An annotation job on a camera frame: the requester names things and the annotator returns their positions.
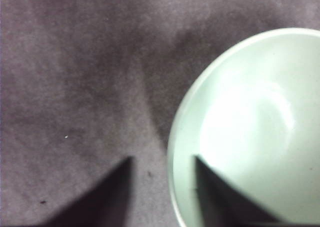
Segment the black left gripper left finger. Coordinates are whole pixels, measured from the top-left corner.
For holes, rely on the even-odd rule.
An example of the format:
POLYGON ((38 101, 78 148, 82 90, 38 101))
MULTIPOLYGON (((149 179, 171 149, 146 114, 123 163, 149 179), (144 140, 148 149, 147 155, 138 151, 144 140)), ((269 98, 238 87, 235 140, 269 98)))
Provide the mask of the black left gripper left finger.
POLYGON ((124 227, 131 201, 134 158, 123 159, 96 186, 43 227, 124 227))

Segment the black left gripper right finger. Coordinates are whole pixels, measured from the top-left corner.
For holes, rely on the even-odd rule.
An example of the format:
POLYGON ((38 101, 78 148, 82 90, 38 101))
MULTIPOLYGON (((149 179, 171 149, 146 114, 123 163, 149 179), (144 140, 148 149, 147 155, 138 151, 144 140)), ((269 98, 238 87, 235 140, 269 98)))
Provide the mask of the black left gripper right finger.
POLYGON ((196 191, 206 227, 278 227, 282 222, 235 190, 194 156, 196 191))

